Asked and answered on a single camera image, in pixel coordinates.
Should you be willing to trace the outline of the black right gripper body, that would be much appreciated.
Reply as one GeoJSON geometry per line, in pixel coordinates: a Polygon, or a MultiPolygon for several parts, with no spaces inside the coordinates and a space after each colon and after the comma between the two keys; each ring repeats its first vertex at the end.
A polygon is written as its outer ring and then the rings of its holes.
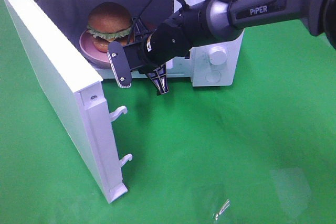
{"type": "Polygon", "coordinates": [[[205,7],[179,9],[147,37],[143,52],[146,65],[140,73],[152,72],[174,57],[186,57],[193,47],[216,43],[206,20],[205,7]]]}

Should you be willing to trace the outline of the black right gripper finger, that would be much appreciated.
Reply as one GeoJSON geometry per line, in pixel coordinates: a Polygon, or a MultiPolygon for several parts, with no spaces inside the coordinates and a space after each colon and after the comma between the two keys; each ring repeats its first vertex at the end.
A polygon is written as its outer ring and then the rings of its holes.
{"type": "Polygon", "coordinates": [[[163,64],[160,67],[154,69],[152,72],[147,73],[146,76],[152,81],[152,83],[156,87],[157,95],[163,95],[168,93],[169,88],[167,85],[166,64],[163,64]]]}
{"type": "Polygon", "coordinates": [[[146,20],[143,21],[141,18],[133,17],[132,22],[133,24],[130,34],[127,35],[127,45],[134,42],[141,42],[144,36],[149,35],[155,31],[157,27],[157,25],[146,20]]]}

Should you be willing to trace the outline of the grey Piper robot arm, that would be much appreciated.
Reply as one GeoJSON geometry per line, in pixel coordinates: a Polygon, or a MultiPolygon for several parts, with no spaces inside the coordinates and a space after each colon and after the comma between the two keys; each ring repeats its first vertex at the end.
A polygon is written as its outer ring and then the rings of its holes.
{"type": "Polygon", "coordinates": [[[233,41],[243,29],[299,19],[313,36],[335,45],[335,0],[177,0],[181,8],[136,43],[125,46],[131,70],[167,91],[164,65],[193,47],[233,41]]]}

